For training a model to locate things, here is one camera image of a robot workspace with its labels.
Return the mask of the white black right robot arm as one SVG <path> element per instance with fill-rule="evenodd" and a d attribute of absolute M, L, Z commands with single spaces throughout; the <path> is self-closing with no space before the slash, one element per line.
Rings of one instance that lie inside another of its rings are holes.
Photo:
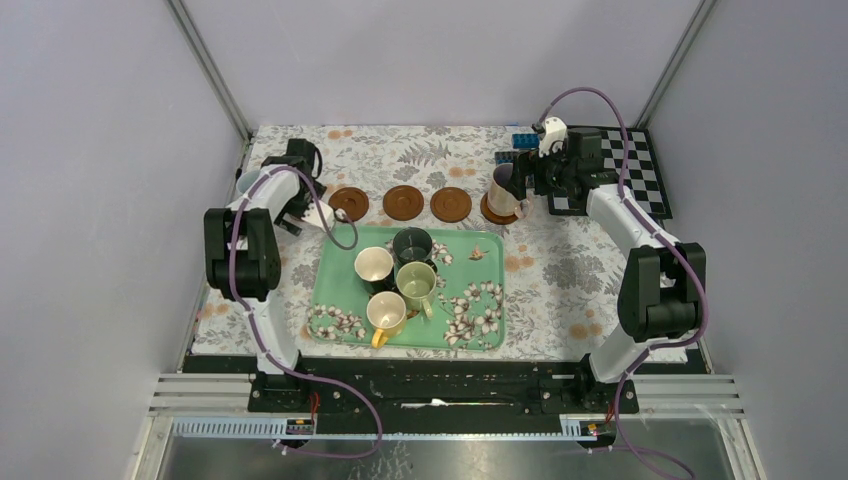
<path fill-rule="evenodd" d="M 617 300 L 619 324 L 581 362 L 575 402 L 597 412 L 613 398 L 612 384 L 632 373 L 656 348 L 677 348 L 695 338 L 707 319 L 706 254 L 663 230 L 624 183 L 624 171 L 608 168 L 602 134 L 568 128 L 550 117 L 533 127 L 537 147 L 512 163 L 506 191 L 529 207 L 527 191 L 559 193 L 598 223 L 626 258 Z"/>

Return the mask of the brown wooden coaster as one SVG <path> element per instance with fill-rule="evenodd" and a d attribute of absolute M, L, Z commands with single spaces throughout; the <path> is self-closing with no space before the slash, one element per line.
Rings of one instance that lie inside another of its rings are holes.
<path fill-rule="evenodd" d="M 338 189 L 329 198 L 328 204 L 334 210 L 334 219 L 349 219 L 354 222 L 364 217 L 370 206 L 367 194 L 357 187 Z"/>
<path fill-rule="evenodd" d="M 392 187 L 383 196 L 383 210 L 394 220 L 412 220 L 422 212 L 423 207 L 423 194 L 411 185 Z"/>
<path fill-rule="evenodd" d="M 430 210 L 440 221 L 457 223 L 464 220 L 471 212 L 472 200 L 463 189 L 445 187 L 435 192 L 430 200 Z"/>
<path fill-rule="evenodd" d="M 526 217 L 522 203 L 509 193 L 497 197 L 495 204 L 501 207 L 506 212 L 506 215 L 499 215 L 492 209 L 489 194 L 485 194 L 480 202 L 480 210 L 483 217 L 491 223 L 509 225 Z"/>

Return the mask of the pink iridescent mug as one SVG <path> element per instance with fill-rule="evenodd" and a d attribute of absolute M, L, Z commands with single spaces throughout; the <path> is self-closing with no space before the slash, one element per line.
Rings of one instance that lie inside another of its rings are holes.
<path fill-rule="evenodd" d="M 504 196 L 507 193 L 514 196 L 512 193 L 510 193 L 506 189 L 506 187 L 509 185 L 510 179 L 512 177 L 513 168 L 514 168 L 513 164 L 498 165 L 494 169 L 493 174 L 492 174 L 492 181 L 491 181 L 491 185 L 489 187 L 487 194 L 490 195 L 490 202 L 492 203 L 492 205 L 491 205 L 492 209 L 495 210 L 499 215 L 506 215 L 506 212 L 504 212 L 501 207 L 499 207 L 495 204 L 495 199 L 499 196 Z M 527 217 L 532 212 L 532 203 L 529 199 L 524 199 L 524 200 L 519 200 L 519 201 L 522 203 L 522 206 L 525 209 L 526 217 Z"/>

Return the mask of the cream black mug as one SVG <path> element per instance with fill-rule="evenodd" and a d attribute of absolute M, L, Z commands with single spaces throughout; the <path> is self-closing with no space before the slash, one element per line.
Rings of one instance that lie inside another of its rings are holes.
<path fill-rule="evenodd" d="M 354 261 L 354 270 L 369 295 L 392 291 L 395 287 L 394 259 L 384 247 L 361 250 Z"/>

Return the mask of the yellow mug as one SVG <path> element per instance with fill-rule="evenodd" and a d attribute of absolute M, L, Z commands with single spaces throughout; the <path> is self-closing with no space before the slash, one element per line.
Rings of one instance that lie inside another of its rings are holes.
<path fill-rule="evenodd" d="M 407 320 L 406 302 L 391 291 L 377 293 L 367 304 L 366 316 L 374 328 L 371 346 L 379 349 L 403 331 Z"/>

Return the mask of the light blue mug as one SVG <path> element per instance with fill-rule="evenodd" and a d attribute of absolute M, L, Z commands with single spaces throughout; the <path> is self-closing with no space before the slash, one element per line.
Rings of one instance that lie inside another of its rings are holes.
<path fill-rule="evenodd" d="M 251 197 L 253 185 L 260 178 L 262 172 L 260 170 L 246 171 L 236 181 L 236 191 L 240 197 Z"/>

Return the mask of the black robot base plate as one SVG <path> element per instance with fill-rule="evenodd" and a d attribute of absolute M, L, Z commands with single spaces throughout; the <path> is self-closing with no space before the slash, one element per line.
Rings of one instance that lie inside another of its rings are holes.
<path fill-rule="evenodd" d="M 605 415 L 639 410 L 632 381 L 590 377 L 585 362 L 303 358 L 295 376 L 256 373 L 251 412 L 353 412 L 439 400 L 453 406 L 510 407 L 525 413 Z"/>

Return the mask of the dark green mug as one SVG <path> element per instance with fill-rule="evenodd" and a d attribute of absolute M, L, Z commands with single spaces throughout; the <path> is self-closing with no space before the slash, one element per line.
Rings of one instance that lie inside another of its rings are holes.
<path fill-rule="evenodd" d="M 437 270 L 432 260 L 433 240 L 425 230 L 417 227 L 404 228 L 395 234 L 391 247 L 397 269 L 408 263 L 422 262 Z"/>

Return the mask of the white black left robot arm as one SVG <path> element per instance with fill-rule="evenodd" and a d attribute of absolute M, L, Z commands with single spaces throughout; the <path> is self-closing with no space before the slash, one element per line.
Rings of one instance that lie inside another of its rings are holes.
<path fill-rule="evenodd" d="M 300 357 L 294 336 L 287 332 L 284 306 L 277 288 L 282 260 L 275 228 L 279 222 L 297 236 L 299 220 L 327 231 L 335 224 L 332 207 L 321 200 L 325 188 L 317 181 L 323 158 L 312 142 L 295 138 L 281 156 L 266 158 L 257 170 L 244 173 L 237 197 L 203 217 L 205 271 L 211 288 L 240 304 L 255 345 L 258 371 L 281 375 L 272 398 L 288 411 L 309 401 L 310 385 L 293 374 Z"/>

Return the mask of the pale green mug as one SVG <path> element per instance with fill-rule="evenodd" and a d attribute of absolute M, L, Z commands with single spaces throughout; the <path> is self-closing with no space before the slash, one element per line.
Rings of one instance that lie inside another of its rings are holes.
<path fill-rule="evenodd" d="M 434 268 L 424 262 L 410 262 L 400 268 L 395 280 L 407 309 L 432 319 L 437 289 L 437 274 Z"/>

